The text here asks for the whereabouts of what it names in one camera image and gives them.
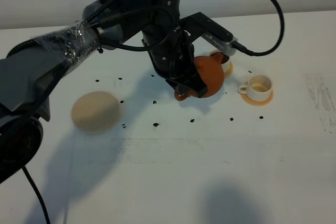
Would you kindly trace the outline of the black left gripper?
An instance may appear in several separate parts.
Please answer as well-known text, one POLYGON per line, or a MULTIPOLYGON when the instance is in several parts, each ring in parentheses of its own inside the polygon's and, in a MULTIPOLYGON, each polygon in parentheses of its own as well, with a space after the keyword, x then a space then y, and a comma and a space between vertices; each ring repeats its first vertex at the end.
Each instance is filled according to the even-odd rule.
POLYGON ((152 18, 142 30, 142 41, 145 46, 153 46, 170 33, 164 43, 149 50, 155 72, 165 79, 179 97, 184 94, 203 97, 208 92, 208 87, 200 74, 196 74, 193 46, 183 30, 188 20, 188 17, 183 18, 171 27, 168 18, 152 18))

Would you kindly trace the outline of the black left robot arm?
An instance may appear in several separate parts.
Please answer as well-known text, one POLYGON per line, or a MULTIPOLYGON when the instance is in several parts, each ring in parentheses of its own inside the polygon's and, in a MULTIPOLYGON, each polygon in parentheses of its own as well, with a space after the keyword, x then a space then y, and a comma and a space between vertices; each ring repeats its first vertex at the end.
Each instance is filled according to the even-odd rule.
POLYGON ((180 0, 97 0, 83 19, 15 46, 1 60, 1 181, 37 153, 50 119, 49 95, 92 53, 149 53, 156 73, 178 91, 203 97, 208 88, 180 23, 180 0))

